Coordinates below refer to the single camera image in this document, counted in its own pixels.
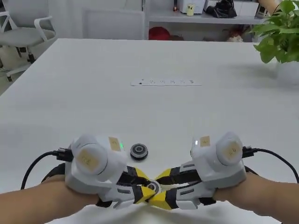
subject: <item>power outlet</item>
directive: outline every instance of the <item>power outlet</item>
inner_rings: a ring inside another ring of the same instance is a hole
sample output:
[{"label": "power outlet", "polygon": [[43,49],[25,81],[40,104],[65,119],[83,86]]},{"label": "power outlet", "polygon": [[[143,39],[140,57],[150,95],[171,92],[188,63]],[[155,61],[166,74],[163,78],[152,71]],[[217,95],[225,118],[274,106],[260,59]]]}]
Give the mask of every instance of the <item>power outlet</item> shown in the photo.
[{"label": "power outlet", "polygon": [[131,82],[132,86],[201,86],[194,79],[137,79]]}]

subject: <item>red object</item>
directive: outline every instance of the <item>red object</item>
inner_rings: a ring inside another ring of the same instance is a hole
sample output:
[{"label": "red object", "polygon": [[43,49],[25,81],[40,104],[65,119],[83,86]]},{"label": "red object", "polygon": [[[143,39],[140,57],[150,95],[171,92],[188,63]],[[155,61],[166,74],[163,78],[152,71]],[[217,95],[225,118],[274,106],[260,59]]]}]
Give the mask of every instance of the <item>red object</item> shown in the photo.
[{"label": "red object", "polygon": [[149,29],[149,40],[152,41],[167,41],[170,38],[170,33],[163,27],[153,27]]}]

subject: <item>small round device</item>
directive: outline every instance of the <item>small round device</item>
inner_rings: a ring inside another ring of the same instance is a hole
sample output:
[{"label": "small round device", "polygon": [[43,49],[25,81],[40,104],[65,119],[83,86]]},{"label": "small round device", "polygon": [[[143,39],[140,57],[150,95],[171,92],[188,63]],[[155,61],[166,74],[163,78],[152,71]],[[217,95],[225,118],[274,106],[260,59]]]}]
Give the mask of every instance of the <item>small round device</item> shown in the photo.
[{"label": "small round device", "polygon": [[161,193],[161,185],[157,181],[150,180],[150,183],[147,185],[147,187],[155,191],[156,194]]},{"label": "small round device", "polygon": [[131,147],[130,155],[134,160],[141,161],[148,156],[148,148],[143,144],[135,144]]}]

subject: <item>plant pot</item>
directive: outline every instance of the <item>plant pot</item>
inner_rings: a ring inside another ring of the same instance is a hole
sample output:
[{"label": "plant pot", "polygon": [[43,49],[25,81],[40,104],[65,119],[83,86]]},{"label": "plant pot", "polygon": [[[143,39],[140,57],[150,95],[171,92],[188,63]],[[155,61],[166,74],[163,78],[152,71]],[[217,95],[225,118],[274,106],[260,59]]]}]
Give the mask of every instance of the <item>plant pot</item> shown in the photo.
[{"label": "plant pot", "polygon": [[299,62],[279,63],[276,65],[277,80],[287,85],[299,85]]}]

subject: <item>black cable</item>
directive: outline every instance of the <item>black cable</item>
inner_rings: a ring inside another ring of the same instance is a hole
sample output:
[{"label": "black cable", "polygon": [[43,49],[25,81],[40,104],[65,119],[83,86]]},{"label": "black cable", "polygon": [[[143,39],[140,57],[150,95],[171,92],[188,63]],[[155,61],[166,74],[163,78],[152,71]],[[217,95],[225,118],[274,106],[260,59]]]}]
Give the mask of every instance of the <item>black cable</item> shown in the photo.
[{"label": "black cable", "polygon": [[30,172],[32,171],[33,167],[44,157],[48,156],[48,155],[53,155],[53,156],[58,156],[58,151],[52,151],[52,152],[47,152],[42,154],[41,156],[39,156],[36,160],[34,160],[34,162],[29,166],[28,170],[26,171],[23,181],[22,181],[22,185],[21,185],[21,190],[25,189],[25,185],[28,179],[28,176],[30,174]]},{"label": "black cable", "polygon": [[263,152],[263,153],[268,153],[268,154],[271,154],[273,156],[275,156],[276,158],[280,159],[282,162],[284,162],[286,165],[288,165],[289,168],[291,168],[291,170],[293,171],[294,175],[295,175],[295,178],[296,178],[296,182],[299,183],[299,175],[295,169],[295,167],[290,164],[286,159],[284,159],[282,156],[278,155],[277,153],[275,152],[272,152],[270,150],[267,150],[267,149],[262,149],[262,148],[253,148],[252,149],[253,152]]}]

